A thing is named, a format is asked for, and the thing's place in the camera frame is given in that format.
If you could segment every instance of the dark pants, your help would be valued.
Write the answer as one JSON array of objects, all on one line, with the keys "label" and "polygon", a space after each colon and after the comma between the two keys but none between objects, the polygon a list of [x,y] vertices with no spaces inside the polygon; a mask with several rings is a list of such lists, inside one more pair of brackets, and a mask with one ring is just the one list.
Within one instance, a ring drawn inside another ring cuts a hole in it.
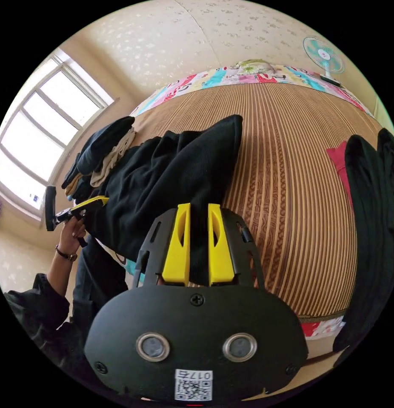
[{"label": "dark pants", "polygon": [[112,298],[128,290],[126,270],[89,236],[77,266],[72,316],[89,329],[95,315]]}]

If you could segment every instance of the red cloth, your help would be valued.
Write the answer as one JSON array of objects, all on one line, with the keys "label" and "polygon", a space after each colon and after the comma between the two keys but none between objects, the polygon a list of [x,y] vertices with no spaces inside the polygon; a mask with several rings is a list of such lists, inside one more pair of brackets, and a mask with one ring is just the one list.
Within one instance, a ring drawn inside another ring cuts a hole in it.
[{"label": "red cloth", "polygon": [[350,186],[349,180],[347,178],[346,166],[345,166],[345,151],[346,151],[347,142],[343,142],[339,147],[334,149],[327,149],[326,153],[332,160],[334,166],[336,167],[337,174],[342,180],[343,186],[347,192],[347,195],[350,200],[350,205],[353,208],[353,203],[351,201]]}]

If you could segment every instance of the black sleeve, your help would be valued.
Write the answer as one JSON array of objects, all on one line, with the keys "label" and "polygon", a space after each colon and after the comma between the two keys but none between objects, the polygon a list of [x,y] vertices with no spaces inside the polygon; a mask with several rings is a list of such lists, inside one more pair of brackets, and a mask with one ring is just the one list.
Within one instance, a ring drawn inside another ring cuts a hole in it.
[{"label": "black sleeve", "polygon": [[67,339],[71,324],[64,322],[68,317],[69,302],[52,288],[44,274],[36,275],[32,289],[10,291],[4,296],[36,346],[55,365],[66,368],[70,357]]}]

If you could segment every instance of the hand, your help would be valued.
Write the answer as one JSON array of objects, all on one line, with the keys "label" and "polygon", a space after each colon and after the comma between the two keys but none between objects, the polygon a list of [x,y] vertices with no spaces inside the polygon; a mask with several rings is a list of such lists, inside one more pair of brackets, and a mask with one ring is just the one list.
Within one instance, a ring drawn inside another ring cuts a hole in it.
[{"label": "hand", "polygon": [[83,219],[78,221],[75,217],[72,217],[65,222],[61,231],[60,243],[58,244],[58,249],[62,253],[66,255],[77,253],[80,246],[78,238],[83,238],[86,234],[83,221]]}]

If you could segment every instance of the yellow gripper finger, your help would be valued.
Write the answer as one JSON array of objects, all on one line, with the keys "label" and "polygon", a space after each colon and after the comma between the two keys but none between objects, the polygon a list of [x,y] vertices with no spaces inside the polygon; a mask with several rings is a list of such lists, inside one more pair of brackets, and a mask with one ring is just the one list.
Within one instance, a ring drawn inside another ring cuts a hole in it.
[{"label": "yellow gripper finger", "polygon": [[166,284],[188,285],[190,275],[190,203],[177,209],[162,278]]},{"label": "yellow gripper finger", "polygon": [[231,254],[219,204],[208,205],[208,281],[209,285],[230,283],[234,279]]}]

